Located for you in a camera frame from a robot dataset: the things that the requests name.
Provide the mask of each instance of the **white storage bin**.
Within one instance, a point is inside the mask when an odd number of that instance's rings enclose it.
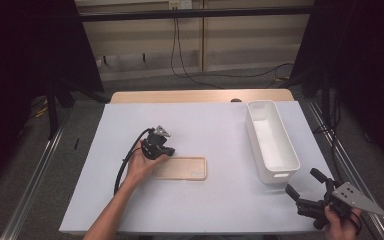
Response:
[[[273,101],[248,103],[246,128],[264,183],[289,181],[300,162]]]

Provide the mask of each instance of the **metal rail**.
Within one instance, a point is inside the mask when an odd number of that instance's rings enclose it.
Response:
[[[143,12],[115,12],[115,13],[80,13],[76,15],[32,15],[28,18],[42,21],[80,21],[102,22],[121,20],[146,20],[170,18],[201,18],[201,17],[239,17],[261,15],[300,15],[315,11],[312,6],[300,7],[270,7],[270,8],[235,8],[235,9],[191,9],[191,10],[161,10]]]
[[[52,159],[52,156],[58,146],[58,143],[61,139],[61,135],[65,126],[67,125],[68,119],[70,118],[71,110],[68,111],[67,115],[55,133],[54,137],[48,140],[45,151],[40,158],[40,161],[36,167],[35,172],[33,173],[32,178],[30,179],[29,184],[26,187],[26,190],[23,193],[14,213],[11,216],[8,224],[5,227],[4,232],[1,235],[0,240],[15,240],[17,239],[21,228],[24,224],[24,221],[27,218],[27,214],[29,213],[30,207],[33,204],[33,200],[37,194],[37,191],[40,187],[40,183],[43,179],[43,176],[46,172],[46,169],[49,165],[49,162]]]

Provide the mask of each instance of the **white tabletop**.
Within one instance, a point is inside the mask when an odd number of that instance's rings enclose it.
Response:
[[[302,198],[326,189],[310,175],[331,176],[298,102],[276,102],[301,162],[290,184]],[[118,230],[139,234],[253,234],[314,231],[297,215],[284,184],[259,180],[245,128],[245,103],[106,105],[60,231],[86,232],[110,201],[122,159],[146,128],[162,125],[177,156],[204,156],[204,181],[149,178],[131,197]]]

